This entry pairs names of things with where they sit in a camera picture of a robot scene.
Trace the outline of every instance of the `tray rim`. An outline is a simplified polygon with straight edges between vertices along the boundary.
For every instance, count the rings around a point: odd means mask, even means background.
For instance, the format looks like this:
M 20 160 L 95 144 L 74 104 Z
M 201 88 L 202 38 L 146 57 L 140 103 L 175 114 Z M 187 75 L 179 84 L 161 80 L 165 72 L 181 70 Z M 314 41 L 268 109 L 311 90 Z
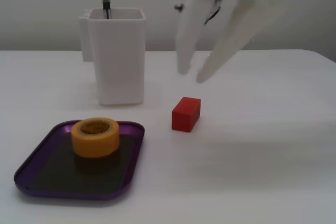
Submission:
M 20 173 L 23 171 L 23 169 L 29 164 L 29 162 L 34 158 L 34 156 L 40 151 L 40 149 L 43 147 L 43 145 L 48 141 L 50 136 L 53 134 L 53 132 L 63 126 L 69 125 L 69 124 L 75 124 L 81 120 L 70 120 L 66 122 L 59 123 L 55 125 L 49 132 L 48 134 L 43 138 L 43 140 L 37 145 L 37 147 L 32 151 L 32 153 L 25 159 L 25 161 L 20 165 L 20 167 L 16 170 L 14 174 L 14 182 L 16 187 L 22 191 L 23 193 L 30 195 L 30 196 L 38 196 L 38 197 L 49 197 L 49 198 L 71 198 L 71 199 L 92 199 L 92 200 L 109 200 L 109 199 L 114 199 L 122 194 L 124 194 L 130 187 L 133 174 L 135 171 L 135 167 L 138 162 L 138 157 L 140 153 L 140 149 L 142 146 L 143 142 L 143 137 L 145 134 L 145 128 L 143 125 L 137 123 L 137 122 L 132 122 L 132 121 L 117 121 L 119 125 L 129 125 L 129 126 L 134 126 L 138 127 L 141 130 L 141 136 L 138 137 L 138 141 L 136 141 L 135 146 L 134 146 L 134 152 L 132 153 L 127 167 L 125 169 L 125 176 L 123 177 L 123 180 L 121 182 L 120 188 L 109 194 L 83 194 L 83 193 L 67 193 L 67 192 L 55 192 L 55 191 L 35 191 L 31 190 L 28 188 L 25 188 L 17 183 L 18 177 Z

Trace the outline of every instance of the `white wall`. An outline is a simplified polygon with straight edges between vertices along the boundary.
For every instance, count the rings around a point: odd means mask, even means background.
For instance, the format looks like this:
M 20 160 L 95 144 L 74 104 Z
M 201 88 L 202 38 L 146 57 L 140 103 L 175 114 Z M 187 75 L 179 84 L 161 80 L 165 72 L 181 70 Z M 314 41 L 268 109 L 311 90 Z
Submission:
M 140 7 L 148 18 L 148 50 L 174 49 L 182 0 L 111 0 L 117 7 Z M 234 5 L 235 0 L 227 0 Z M 0 49 L 79 50 L 77 17 L 101 0 L 0 0 Z M 206 27 L 199 49 L 211 49 L 228 11 Z M 293 0 L 290 12 L 247 48 L 302 48 L 336 60 L 336 0 Z

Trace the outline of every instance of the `tape roll hole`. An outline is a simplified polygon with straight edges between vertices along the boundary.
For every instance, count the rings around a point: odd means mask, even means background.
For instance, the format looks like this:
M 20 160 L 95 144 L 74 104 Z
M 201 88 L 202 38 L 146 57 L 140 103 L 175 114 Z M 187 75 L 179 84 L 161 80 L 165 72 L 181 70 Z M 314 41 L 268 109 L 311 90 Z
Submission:
M 98 135 L 102 134 L 105 132 L 108 132 L 112 129 L 112 124 L 107 122 L 107 121 L 91 121 L 91 122 L 86 122 L 83 123 L 79 131 L 82 134 L 87 134 L 87 135 Z

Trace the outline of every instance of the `yellow tape roll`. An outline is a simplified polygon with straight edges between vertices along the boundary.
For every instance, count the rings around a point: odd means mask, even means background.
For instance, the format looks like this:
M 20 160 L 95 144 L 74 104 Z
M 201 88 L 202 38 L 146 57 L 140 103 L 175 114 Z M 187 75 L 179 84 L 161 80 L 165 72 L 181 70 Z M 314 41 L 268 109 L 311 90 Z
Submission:
M 71 129 L 73 151 L 81 157 L 104 157 L 119 148 L 119 125 L 109 118 L 89 118 Z

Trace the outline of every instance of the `red block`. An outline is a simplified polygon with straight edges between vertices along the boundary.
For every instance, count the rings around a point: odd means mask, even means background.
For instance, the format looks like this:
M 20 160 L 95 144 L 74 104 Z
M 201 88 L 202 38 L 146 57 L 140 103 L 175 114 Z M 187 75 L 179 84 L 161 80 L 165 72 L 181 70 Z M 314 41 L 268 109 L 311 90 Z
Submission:
M 190 132 L 201 112 L 201 100 L 183 97 L 172 111 L 172 129 Z

